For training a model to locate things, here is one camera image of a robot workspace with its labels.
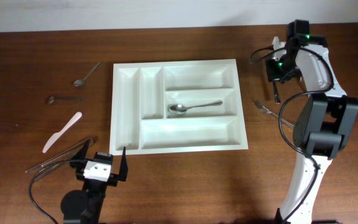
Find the steel tablespoon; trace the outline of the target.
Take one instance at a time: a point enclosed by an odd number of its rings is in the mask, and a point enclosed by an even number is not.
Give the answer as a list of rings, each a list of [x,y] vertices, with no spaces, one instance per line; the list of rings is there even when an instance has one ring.
[[[193,109],[193,108],[203,108],[203,107],[209,107],[209,106],[220,106],[222,105],[222,101],[219,100],[219,101],[214,101],[212,103],[207,103],[207,104],[203,104],[203,105],[195,105],[195,106],[190,106],[190,107],[187,107],[183,104],[176,104],[176,105],[170,105],[168,107],[168,112],[173,114],[173,115],[184,115],[186,114],[186,112],[190,109]]]
[[[273,85],[273,95],[274,95],[274,100],[276,104],[280,104],[281,103],[281,99],[278,93],[278,88],[277,88],[277,84],[276,82],[272,82]]]

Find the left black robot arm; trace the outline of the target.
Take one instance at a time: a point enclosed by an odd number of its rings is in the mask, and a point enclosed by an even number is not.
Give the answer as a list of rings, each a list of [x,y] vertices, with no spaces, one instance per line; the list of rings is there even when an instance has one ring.
[[[83,182],[83,186],[62,198],[60,208],[64,223],[98,223],[107,188],[115,187],[127,179],[129,168],[125,147],[122,149],[119,172],[113,174],[114,156],[96,152],[92,159],[87,159],[90,145],[90,140],[85,141],[84,146],[70,159],[70,167],[75,169],[76,178]]]

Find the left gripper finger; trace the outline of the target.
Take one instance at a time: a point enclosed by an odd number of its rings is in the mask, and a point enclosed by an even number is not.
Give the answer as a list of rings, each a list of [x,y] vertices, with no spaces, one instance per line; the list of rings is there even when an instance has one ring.
[[[86,162],[86,153],[88,151],[88,148],[90,146],[90,140],[86,140],[84,145],[82,146],[82,148],[76,152],[72,157],[71,157],[71,162],[70,162],[70,167],[71,168],[79,168],[82,167],[84,165],[84,163]]]
[[[119,167],[119,181],[125,182],[128,174],[128,165],[126,159],[126,147],[123,147],[121,163]]]

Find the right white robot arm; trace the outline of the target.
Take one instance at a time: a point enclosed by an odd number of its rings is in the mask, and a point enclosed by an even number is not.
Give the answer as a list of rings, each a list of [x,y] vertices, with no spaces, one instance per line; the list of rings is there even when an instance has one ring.
[[[307,102],[293,128],[290,147],[296,162],[287,197],[275,223],[311,223],[313,205],[325,172],[349,139],[358,114],[358,99],[341,88],[328,57],[328,43],[312,35],[308,21],[287,26],[287,39],[272,42],[265,62],[268,80],[284,83],[300,77]]]

